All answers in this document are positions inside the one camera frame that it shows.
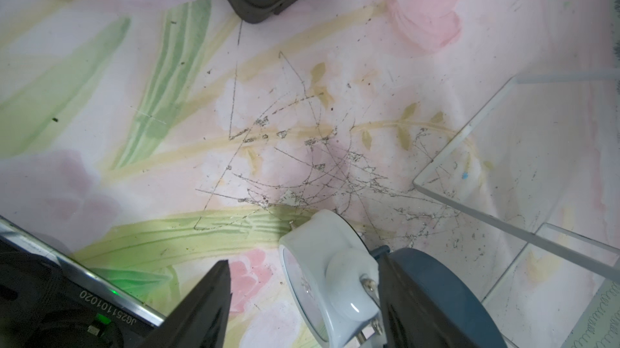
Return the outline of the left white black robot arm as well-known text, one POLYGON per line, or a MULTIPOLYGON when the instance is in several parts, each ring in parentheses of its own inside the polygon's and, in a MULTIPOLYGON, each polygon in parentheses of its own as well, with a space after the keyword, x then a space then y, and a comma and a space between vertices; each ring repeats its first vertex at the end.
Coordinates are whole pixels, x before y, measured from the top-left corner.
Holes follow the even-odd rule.
MULTIPOLYGON (((231 270, 217 262, 161 324, 92 272, 9 226, 15 250, 1 256, 1 296, 25 347, 121 347, 133 330, 144 347, 220 347, 232 300, 231 270)), ((448 347, 435 303, 397 262, 375 257, 339 215, 323 210, 279 242, 295 303, 314 338, 343 347, 363 330, 367 347, 448 347)))

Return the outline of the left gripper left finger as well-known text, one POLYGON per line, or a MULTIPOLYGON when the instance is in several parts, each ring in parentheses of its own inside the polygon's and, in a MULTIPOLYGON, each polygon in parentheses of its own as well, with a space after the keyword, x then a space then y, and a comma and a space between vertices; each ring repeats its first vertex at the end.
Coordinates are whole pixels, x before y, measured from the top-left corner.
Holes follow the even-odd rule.
POLYGON ((229 262, 220 260, 141 346, 224 346, 231 300, 229 262))

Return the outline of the white twin-bell alarm clock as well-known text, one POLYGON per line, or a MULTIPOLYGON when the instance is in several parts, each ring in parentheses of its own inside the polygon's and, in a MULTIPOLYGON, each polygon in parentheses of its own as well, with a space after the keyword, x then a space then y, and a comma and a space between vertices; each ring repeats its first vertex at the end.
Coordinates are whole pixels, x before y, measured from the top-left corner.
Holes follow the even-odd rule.
POLYGON ((321 210, 279 241, 295 304, 323 347, 384 347, 379 265, 340 215, 321 210))

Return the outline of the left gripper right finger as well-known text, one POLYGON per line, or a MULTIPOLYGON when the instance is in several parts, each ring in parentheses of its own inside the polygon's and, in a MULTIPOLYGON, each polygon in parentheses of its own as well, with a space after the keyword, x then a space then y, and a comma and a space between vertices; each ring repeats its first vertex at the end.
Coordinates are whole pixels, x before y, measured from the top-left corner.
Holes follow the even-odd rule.
POLYGON ((379 260, 379 303, 385 347, 436 347, 436 336, 421 303, 421 292, 390 257, 379 260))

